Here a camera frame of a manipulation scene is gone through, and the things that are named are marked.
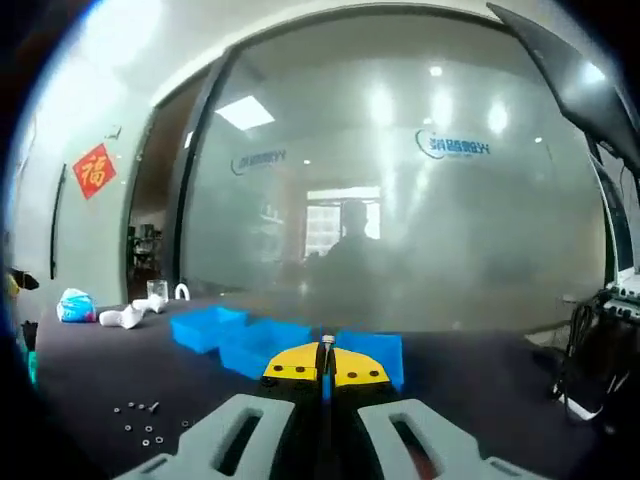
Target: blue plastic container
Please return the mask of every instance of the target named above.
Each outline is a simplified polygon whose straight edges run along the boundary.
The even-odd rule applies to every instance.
[[[224,307],[179,313],[171,317],[171,333],[176,343],[197,353],[206,353],[245,328],[247,316],[247,312]]]
[[[277,354],[310,342],[311,327],[264,319],[227,337],[220,359],[225,368],[259,380]]]
[[[336,347],[362,353],[380,363],[398,391],[404,385],[402,364],[402,337],[341,331],[336,335]]]

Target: glass wall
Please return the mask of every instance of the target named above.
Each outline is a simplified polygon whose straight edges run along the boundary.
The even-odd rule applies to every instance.
[[[584,136],[486,26],[363,16],[247,48],[194,162],[180,275],[257,314],[527,330],[603,284]]]

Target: electronic equipment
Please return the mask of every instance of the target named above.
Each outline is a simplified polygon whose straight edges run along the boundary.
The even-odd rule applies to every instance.
[[[554,395],[582,420],[601,413],[637,356],[640,289],[611,286],[579,303]]]

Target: black table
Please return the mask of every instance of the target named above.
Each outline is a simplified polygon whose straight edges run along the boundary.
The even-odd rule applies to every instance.
[[[166,313],[148,314],[132,330],[61,324],[54,315],[41,323],[40,391],[109,475],[160,452],[175,453],[182,421],[197,421],[236,393],[255,391],[256,383],[224,369],[216,352],[197,355],[171,340],[172,313],[201,305],[172,302]],[[521,336],[405,333],[403,339],[404,395],[474,435],[483,456],[568,479],[594,445],[592,428],[568,424],[564,408],[546,398],[550,377],[532,360],[538,347]],[[155,415],[127,406],[156,401]],[[151,434],[146,425],[154,428]],[[155,444],[156,436],[164,443]],[[142,446],[144,438],[151,446]]]

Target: blue and white bag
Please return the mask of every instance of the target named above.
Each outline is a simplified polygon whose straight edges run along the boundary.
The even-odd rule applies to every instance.
[[[56,308],[61,322],[90,323],[96,321],[96,307],[89,294],[67,288]]]

